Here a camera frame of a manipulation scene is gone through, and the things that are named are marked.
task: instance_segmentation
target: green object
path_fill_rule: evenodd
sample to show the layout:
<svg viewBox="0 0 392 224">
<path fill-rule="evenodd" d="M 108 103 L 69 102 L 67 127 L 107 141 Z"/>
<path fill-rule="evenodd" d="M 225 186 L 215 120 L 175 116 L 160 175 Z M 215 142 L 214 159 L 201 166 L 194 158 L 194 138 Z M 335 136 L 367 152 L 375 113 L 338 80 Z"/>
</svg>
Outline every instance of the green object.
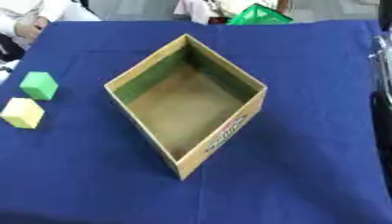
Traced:
<svg viewBox="0 0 392 224">
<path fill-rule="evenodd" d="M 49 73 L 29 72 L 20 88 L 34 100 L 50 101 L 59 85 Z"/>
<path fill-rule="evenodd" d="M 283 25 L 292 21 L 276 10 L 264 7 L 258 3 L 247 8 L 243 13 L 234 17 L 228 25 Z"/>
</svg>

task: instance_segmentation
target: table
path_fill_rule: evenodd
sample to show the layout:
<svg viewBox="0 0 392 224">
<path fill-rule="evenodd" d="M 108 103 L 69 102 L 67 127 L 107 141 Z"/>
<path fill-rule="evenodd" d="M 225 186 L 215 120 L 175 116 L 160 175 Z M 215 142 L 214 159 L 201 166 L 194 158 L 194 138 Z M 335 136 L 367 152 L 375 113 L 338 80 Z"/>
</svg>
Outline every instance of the table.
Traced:
<svg viewBox="0 0 392 224">
<path fill-rule="evenodd" d="M 368 97 L 373 21 L 52 24 L 0 87 L 60 84 L 36 130 L 0 122 L 1 223 L 392 223 Z M 103 84 L 190 33 L 269 86 L 263 112 L 176 180 Z"/>
</svg>

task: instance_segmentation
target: cardboard box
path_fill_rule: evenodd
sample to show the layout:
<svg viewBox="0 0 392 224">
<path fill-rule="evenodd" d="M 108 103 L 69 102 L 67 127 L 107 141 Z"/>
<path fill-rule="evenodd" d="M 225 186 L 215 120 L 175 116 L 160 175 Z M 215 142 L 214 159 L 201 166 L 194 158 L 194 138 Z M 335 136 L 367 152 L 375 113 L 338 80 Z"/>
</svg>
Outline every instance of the cardboard box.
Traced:
<svg viewBox="0 0 392 224">
<path fill-rule="evenodd" d="M 187 34 L 105 88 L 181 179 L 260 110 L 267 91 Z"/>
</svg>

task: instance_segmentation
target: white sleeve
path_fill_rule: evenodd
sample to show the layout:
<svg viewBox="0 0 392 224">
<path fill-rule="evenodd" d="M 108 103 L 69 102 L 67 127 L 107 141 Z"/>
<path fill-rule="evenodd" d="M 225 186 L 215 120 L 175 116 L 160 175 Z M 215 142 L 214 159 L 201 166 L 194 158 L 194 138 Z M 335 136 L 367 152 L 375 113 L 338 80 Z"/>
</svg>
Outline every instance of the white sleeve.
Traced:
<svg viewBox="0 0 392 224">
<path fill-rule="evenodd" d="M 40 17 L 47 18 L 47 20 L 54 22 L 64 13 L 71 0 L 43 0 L 44 5 L 42 11 L 39 13 Z"/>
<path fill-rule="evenodd" d="M 0 33 L 15 36 L 16 22 L 14 19 L 0 14 Z"/>
</svg>

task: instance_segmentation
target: wooden block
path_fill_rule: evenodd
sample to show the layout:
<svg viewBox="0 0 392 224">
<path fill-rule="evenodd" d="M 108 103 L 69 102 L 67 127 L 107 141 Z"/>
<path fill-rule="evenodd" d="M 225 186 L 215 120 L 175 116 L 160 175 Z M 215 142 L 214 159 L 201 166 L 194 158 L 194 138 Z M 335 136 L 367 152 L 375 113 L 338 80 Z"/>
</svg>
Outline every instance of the wooden block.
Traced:
<svg viewBox="0 0 392 224">
<path fill-rule="evenodd" d="M 49 73 L 29 72 L 20 87 L 34 100 L 50 101 L 59 85 Z"/>
<path fill-rule="evenodd" d="M 35 129 L 45 111 L 32 99 L 12 98 L 0 114 L 6 122 L 21 129 Z"/>
</svg>

